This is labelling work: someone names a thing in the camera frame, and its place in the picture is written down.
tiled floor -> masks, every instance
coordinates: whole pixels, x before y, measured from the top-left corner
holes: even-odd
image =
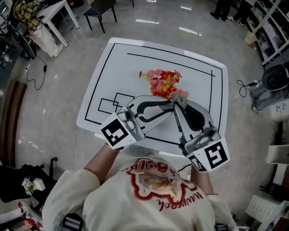
[[[191,7],[191,11],[181,6]],[[24,96],[17,131],[18,167],[24,163],[48,164],[51,157],[57,156],[59,169],[76,170],[100,149],[103,141],[78,128],[76,118],[98,59],[111,37],[156,42],[207,56],[227,65],[229,81],[250,83],[261,79],[260,57],[243,40],[246,26],[212,18],[214,0],[135,0],[134,8],[129,0],[121,0],[115,5],[117,23],[111,11],[103,15],[105,34],[97,18],[90,19],[93,30],[89,29],[83,16],[88,8],[83,5],[76,9],[81,27],[66,31],[69,46],[57,58],[38,53],[47,63],[47,72],[42,89],[36,91],[31,82]],[[139,23],[136,19],[159,24]],[[42,82],[42,70],[39,59],[31,62],[28,77],[36,78],[37,86]],[[229,84],[226,140],[231,161],[214,171],[211,179],[231,211],[242,214],[258,185],[270,175],[272,166],[266,164],[266,155],[274,126],[268,111],[257,115],[251,110],[250,98],[241,98],[238,91],[238,85]],[[177,168],[187,163],[185,158],[166,159]]]

white table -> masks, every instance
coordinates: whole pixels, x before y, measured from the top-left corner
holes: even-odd
[[[43,24],[47,24],[50,29],[55,33],[55,35],[59,38],[59,40],[63,43],[63,45],[65,47],[68,46],[67,41],[64,39],[64,37],[59,33],[59,31],[56,29],[56,27],[53,25],[53,23],[51,22],[51,19],[53,18],[53,16],[62,8],[65,7],[68,14],[70,15],[72,21],[74,22],[75,26],[77,28],[80,27],[79,22],[77,21],[75,15],[73,14],[72,10],[70,9],[68,3],[66,2],[66,0],[62,0],[54,5],[51,5],[45,9],[43,9],[42,11],[39,12],[39,16],[44,16],[43,19],[41,19]]]
[[[225,135],[228,110],[228,71],[224,64],[170,46],[138,40],[111,38],[100,57],[85,93],[77,125],[99,132],[99,126],[134,97],[151,95],[149,83],[139,72],[150,69],[179,71],[177,88],[187,90],[189,99],[206,108]],[[178,147],[181,133],[174,116],[149,131],[137,145],[182,155]]]

cable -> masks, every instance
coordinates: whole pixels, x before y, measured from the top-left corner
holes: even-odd
[[[183,166],[180,170],[178,170],[177,172],[180,172],[181,170],[184,170],[186,167],[189,167],[189,166],[191,166],[192,164],[188,164],[188,165],[185,165],[185,166]]]
[[[43,86],[43,84],[44,84],[44,78],[45,78],[45,73],[46,73],[46,70],[47,70],[47,65],[46,65],[46,63],[43,61],[43,59],[42,58],[40,58],[39,56],[37,56],[39,59],[41,59],[41,61],[44,63],[44,67],[43,67],[43,72],[44,72],[44,74],[43,74],[43,81],[42,81],[42,84],[41,84],[41,86],[40,86],[40,88],[36,88],[36,80],[35,79],[31,79],[31,80],[28,80],[28,73],[29,73],[29,70],[28,70],[28,68],[26,68],[26,70],[27,70],[27,74],[26,74],[26,80],[27,80],[27,82],[31,82],[31,81],[34,81],[34,87],[35,87],[35,89],[37,90],[37,91],[39,91],[41,88],[42,88],[42,86]]]
[[[184,173],[186,173],[187,174],[187,176],[186,176],[186,179],[187,180],[190,180],[191,179],[191,167],[190,167],[190,165],[188,166],[188,165],[183,165],[182,167],[183,167],[183,172]]]
[[[257,83],[255,83],[255,82],[249,83],[248,85],[245,85],[244,82],[243,82],[242,80],[239,80],[239,79],[238,79],[236,82],[229,82],[229,83],[236,83],[236,84],[238,84],[239,86],[241,86],[240,89],[239,89],[239,94],[240,94],[241,97],[246,98],[246,96],[247,96],[247,87],[256,86],[261,80],[262,80],[262,79],[260,79]],[[242,90],[243,88],[245,89],[245,95],[242,95],[242,94],[241,94],[241,90]]]

black rectangle outline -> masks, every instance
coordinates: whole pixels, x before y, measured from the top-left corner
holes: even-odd
[[[126,94],[122,94],[122,93],[118,93],[118,92],[117,92],[117,93],[116,93],[116,96],[114,97],[113,105],[114,105],[114,102],[116,102],[117,95],[123,95],[123,96],[132,97],[132,98],[133,98],[132,100],[135,99],[134,96],[130,96],[130,95],[126,95]]]
[[[107,63],[107,60],[108,60],[108,58],[109,58],[109,56],[110,56],[110,54],[111,54],[111,52],[112,52],[112,50],[113,50],[113,48],[114,48],[114,46],[115,46],[116,44],[119,44],[119,45],[127,45],[127,46],[138,46],[138,45],[132,45],[132,44],[123,44],[123,43],[114,43],[114,44],[113,44],[112,49],[110,50],[110,52],[109,52],[109,54],[108,54],[108,56],[107,56],[107,59],[105,60],[105,63],[104,63],[104,65],[103,65],[103,68],[102,68],[102,70],[101,70],[101,72],[100,72],[100,74],[99,74],[98,80],[97,80],[97,82],[96,82],[96,85],[95,85],[95,87],[94,87],[93,93],[92,93],[92,95],[91,95],[91,98],[90,98],[90,101],[89,101],[89,106],[88,106],[88,108],[87,108],[87,111],[86,111],[86,114],[85,114],[85,118],[84,118],[84,120],[89,121],[89,122],[92,122],[92,123],[95,123],[95,124],[98,124],[98,125],[101,125],[101,123],[98,123],[98,122],[96,122],[96,121],[89,120],[89,119],[87,119],[86,117],[87,117],[87,114],[88,114],[88,111],[89,111],[89,107],[90,107],[90,104],[91,104],[91,101],[92,101],[92,98],[93,98],[93,95],[94,95],[96,86],[97,86],[97,84],[98,84],[98,82],[99,82],[100,76],[101,76],[101,74],[103,73],[103,69],[104,69],[104,67],[105,67],[105,65],[106,65],[106,63]],[[186,57],[186,58],[189,58],[189,59],[196,60],[196,61],[201,62],[201,63],[205,63],[205,64],[207,64],[207,65],[213,66],[213,67],[218,68],[218,69],[221,70],[222,95],[221,95],[221,109],[220,109],[219,128],[218,128],[218,131],[219,131],[219,130],[220,130],[220,123],[221,123],[221,115],[222,115],[222,106],[223,106],[223,70],[222,70],[220,67],[217,67],[217,66],[214,66],[214,65],[212,65],[212,64],[206,63],[206,62],[204,62],[204,61],[201,61],[201,60],[198,60],[198,59],[194,59],[194,58],[189,57],[189,56],[186,56],[186,55],[181,55],[181,54],[178,54],[178,53],[175,53],[175,52],[165,51],[165,50],[162,50],[162,49],[153,48],[153,47],[148,47],[148,46],[138,46],[138,47],[145,47],[145,48],[149,48],[149,49],[154,49],[154,50],[159,50],[159,51],[164,51],[164,52],[168,52],[168,53],[180,55],[180,56],[183,56],[183,57]],[[166,140],[161,140],[161,139],[157,139],[157,138],[153,138],[153,137],[147,137],[147,138],[149,138],[149,139],[154,139],[154,140],[158,140],[158,141],[162,141],[162,142],[165,142],[165,143],[171,143],[171,144],[179,145],[178,143],[174,143],[174,142],[170,142],[170,141],[166,141]]]
[[[189,66],[185,66],[185,65],[183,65],[183,64],[174,63],[174,62],[167,61],[167,60],[162,60],[162,59],[153,58],[153,57],[144,56],[144,55],[131,54],[131,53],[127,53],[127,54],[128,54],[128,55],[135,55],[135,56],[145,57],[145,58],[154,59],[154,60],[160,60],[160,61],[164,61],[164,62],[168,62],[168,63],[173,63],[173,64],[176,64],[176,65],[179,65],[179,66],[182,66],[182,67],[187,67],[187,68],[190,68],[190,69],[193,69],[193,70],[196,70],[196,71],[200,71],[200,72],[205,73],[205,74],[208,74],[208,75],[212,75],[212,74],[206,73],[205,71],[198,70],[198,69],[195,69],[195,68],[192,68],[192,67],[189,67]]]
[[[109,102],[113,102],[113,103],[112,103],[113,106],[116,106],[115,112],[117,111],[117,108],[118,108],[118,107],[121,107],[121,106],[118,105],[118,102],[116,102],[116,101],[113,101],[113,100],[110,100],[110,99],[101,98],[100,103],[99,103],[99,106],[98,106],[98,111],[101,111],[101,112],[104,112],[104,113],[107,113],[107,114],[110,114],[110,115],[112,114],[112,113],[110,113],[110,112],[102,111],[102,110],[99,109],[99,108],[100,108],[100,105],[101,105],[101,102],[102,102],[103,100],[106,100],[106,101],[109,101]]]

white shelf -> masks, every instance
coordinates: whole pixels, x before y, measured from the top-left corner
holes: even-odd
[[[259,1],[258,1],[257,3],[260,5],[260,7],[261,7],[261,8],[266,12],[266,14],[267,14],[267,13],[268,13],[267,9],[264,8],[264,6],[262,6],[262,4],[261,4]],[[276,27],[277,27],[278,30],[280,31],[282,37],[285,39],[285,41],[287,41],[287,37],[285,36],[285,34],[284,34],[281,26],[275,21],[275,19],[274,19],[272,16],[270,16],[270,19],[271,19],[271,20],[273,21],[273,23],[276,25]]]
[[[286,43],[284,43],[282,45],[282,47],[280,47],[280,49],[278,51],[275,51],[274,54],[272,54],[268,59],[265,59],[263,62],[262,62],[262,65],[265,65],[267,62],[269,62],[271,59],[273,59],[275,57],[275,55],[277,55],[278,53],[280,53],[287,45],[289,45],[289,41],[287,41]]]
[[[272,43],[272,45],[273,45],[273,49],[274,49],[274,51],[277,51],[278,49],[279,49],[279,47],[277,46],[277,44],[275,43],[275,41],[268,35],[268,32],[266,31],[266,29],[263,27],[263,29],[264,29],[264,31],[266,32],[266,34],[267,34],[267,36],[268,36],[268,38],[269,38],[269,40],[271,41],[271,43]]]
[[[247,23],[248,23],[250,29],[253,31],[255,28],[253,27],[253,25],[251,24],[251,22],[250,22],[249,19],[247,19]],[[258,43],[258,46],[260,47],[260,50],[261,50],[261,53],[262,53],[262,55],[263,55],[264,61],[267,60],[267,59],[268,59],[268,55],[266,55],[266,54],[262,51],[261,46],[260,46],[260,44],[259,44],[259,40],[257,40],[257,43]]]
[[[289,22],[289,18],[283,13],[282,10],[280,10],[279,7],[277,7],[277,9],[280,11],[280,13],[287,19],[287,21]]]

